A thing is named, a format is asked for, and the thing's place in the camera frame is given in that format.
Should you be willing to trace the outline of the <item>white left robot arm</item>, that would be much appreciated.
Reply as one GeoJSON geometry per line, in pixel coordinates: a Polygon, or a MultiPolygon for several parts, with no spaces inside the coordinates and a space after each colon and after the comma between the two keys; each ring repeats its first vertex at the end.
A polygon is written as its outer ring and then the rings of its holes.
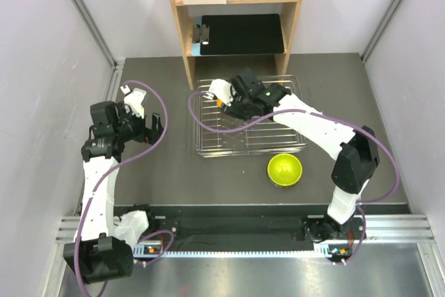
{"type": "Polygon", "coordinates": [[[83,284],[129,277],[139,238],[157,233],[158,223],[148,209],[116,219],[114,195],[125,144],[154,145],[163,133],[158,113],[152,114],[152,126],[146,126],[141,104],[100,102],[90,107],[90,116],[89,137],[81,148],[85,179],[81,220],[74,241],[63,249],[67,265],[83,284]]]}

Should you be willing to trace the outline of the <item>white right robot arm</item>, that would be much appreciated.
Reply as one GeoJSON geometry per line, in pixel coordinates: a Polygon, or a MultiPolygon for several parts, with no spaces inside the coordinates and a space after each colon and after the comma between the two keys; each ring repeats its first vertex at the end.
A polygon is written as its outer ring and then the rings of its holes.
{"type": "Polygon", "coordinates": [[[355,130],[326,120],[288,88],[279,83],[265,86],[250,70],[228,81],[213,80],[209,92],[224,114],[246,122],[268,116],[309,139],[334,160],[332,200],[323,219],[309,224],[306,235],[321,242],[347,234],[355,205],[380,163],[377,145],[368,137],[373,130],[355,130]]]}

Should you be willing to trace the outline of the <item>green bowl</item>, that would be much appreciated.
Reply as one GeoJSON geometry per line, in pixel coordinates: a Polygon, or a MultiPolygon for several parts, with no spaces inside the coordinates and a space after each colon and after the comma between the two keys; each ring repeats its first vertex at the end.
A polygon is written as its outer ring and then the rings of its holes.
{"type": "Polygon", "coordinates": [[[289,153],[281,153],[273,156],[267,165],[269,180],[280,188],[295,186],[303,174],[300,160],[289,153]]]}

